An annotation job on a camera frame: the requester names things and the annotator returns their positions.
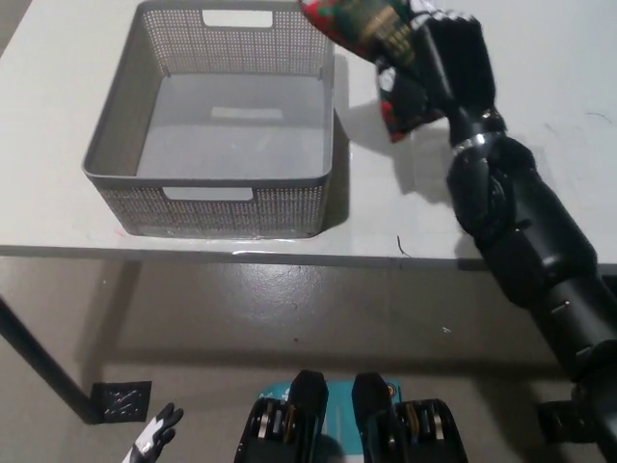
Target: colorful cloth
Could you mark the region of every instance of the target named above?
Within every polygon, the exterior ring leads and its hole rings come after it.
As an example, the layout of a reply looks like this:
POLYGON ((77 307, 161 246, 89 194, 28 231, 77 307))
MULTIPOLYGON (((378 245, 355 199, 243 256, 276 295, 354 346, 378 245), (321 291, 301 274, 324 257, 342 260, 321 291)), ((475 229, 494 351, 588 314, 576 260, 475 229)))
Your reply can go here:
POLYGON ((427 0, 300 1, 313 26, 376 65, 382 116, 393 142, 442 117, 426 97, 411 41, 414 17, 435 10, 427 0))

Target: basket handle hole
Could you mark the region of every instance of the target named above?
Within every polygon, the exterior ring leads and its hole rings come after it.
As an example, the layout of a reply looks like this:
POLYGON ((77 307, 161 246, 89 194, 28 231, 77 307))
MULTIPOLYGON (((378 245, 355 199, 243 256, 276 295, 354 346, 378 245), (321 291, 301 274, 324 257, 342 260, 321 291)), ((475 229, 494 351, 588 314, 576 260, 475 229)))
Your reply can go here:
POLYGON ((274 25, 272 12, 249 12, 238 10, 203 10, 203 24, 207 27, 261 28, 274 25))
POLYGON ((252 188, 202 188, 172 187, 163 188, 163 194, 172 201, 251 201, 252 188))

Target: black glove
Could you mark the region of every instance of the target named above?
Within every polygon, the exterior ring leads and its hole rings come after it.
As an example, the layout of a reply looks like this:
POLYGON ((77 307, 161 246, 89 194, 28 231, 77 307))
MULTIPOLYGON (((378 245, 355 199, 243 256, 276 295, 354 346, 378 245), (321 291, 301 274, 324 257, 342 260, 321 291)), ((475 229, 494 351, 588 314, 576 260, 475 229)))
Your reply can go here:
POLYGON ((153 463, 163 448, 175 437, 174 426, 182 419, 184 411, 174 409, 172 403, 148 423, 122 463, 153 463))

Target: gray floor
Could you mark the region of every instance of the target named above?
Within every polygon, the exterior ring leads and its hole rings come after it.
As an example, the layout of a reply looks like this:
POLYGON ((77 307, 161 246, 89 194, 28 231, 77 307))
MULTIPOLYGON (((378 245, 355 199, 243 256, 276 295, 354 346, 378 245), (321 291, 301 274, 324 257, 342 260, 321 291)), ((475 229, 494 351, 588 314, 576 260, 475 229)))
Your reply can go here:
MULTIPOLYGON (((27 4, 0 2, 0 52, 27 4)), ((232 461, 256 392, 299 368, 444 399, 472 462, 602 461, 542 445, 532 404, 570 387, 485 274, 0 258, 0 294, 80 384, 186 409, 161 462, 232 461)), ((0 365, 0 462, 121 461, 138 424, 81 424, 3 341, 0 365)))

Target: white table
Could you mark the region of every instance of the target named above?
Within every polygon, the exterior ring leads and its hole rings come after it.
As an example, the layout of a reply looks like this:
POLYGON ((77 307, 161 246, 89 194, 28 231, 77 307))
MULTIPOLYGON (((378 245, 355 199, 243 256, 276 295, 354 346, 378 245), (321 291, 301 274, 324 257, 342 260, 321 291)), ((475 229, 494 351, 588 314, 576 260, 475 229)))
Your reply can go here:
MULTIPOLYGON (((351 139, 344 221, 300 241, 127 235, 80 166, 138 3, 34 0, 7 47, 0 60, 0 254, 480 265, 447 204, 445 125, 391 146, 375 104, 373 66, 341 49, 336 109, 351 139)), ((445 3, 484 23, 510 133, 534 149, 547 182, 595 245, 601 270, 617 273, 617 2, 445 3)), ((0 316, 10 319, 8 308, 0 316)), ((45 371, 74 398, 59 370, 45 371)), ((72 404, 95 420, 82 405, 72 404)))

